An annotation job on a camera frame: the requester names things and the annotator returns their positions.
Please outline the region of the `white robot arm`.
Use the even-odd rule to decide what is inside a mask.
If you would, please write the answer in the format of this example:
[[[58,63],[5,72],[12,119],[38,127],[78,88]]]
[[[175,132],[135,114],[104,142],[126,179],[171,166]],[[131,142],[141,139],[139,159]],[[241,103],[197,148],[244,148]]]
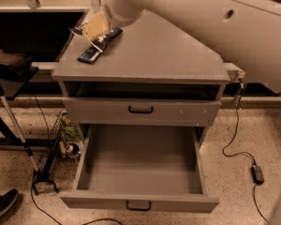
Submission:
[[[281,4],[269,0],[103,0],[82,28],[94,40],[148,10],[281,96]]]

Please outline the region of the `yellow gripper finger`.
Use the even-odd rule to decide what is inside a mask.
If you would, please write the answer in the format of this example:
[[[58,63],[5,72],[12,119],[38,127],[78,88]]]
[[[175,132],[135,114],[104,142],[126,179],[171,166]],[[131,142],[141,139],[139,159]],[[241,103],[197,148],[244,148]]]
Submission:
[[[110,31],[110,24],[103,12],[97,12],[87,23],[82,26],[82,34],[92,41]]]

